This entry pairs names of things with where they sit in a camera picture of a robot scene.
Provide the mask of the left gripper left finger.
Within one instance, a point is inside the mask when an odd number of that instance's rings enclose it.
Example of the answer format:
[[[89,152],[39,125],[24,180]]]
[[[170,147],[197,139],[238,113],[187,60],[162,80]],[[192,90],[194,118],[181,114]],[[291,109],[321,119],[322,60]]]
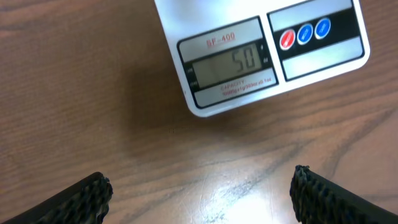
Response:
[[[95,172],[3,224],[102,224],[112,196],[109,179]]]

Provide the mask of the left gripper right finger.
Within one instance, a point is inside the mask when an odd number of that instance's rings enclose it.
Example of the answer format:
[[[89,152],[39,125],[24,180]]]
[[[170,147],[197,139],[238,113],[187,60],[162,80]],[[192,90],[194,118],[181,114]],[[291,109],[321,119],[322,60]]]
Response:
[[[397,224],[397,215],[297,165],[290,185],[295,217],[300,223]]]

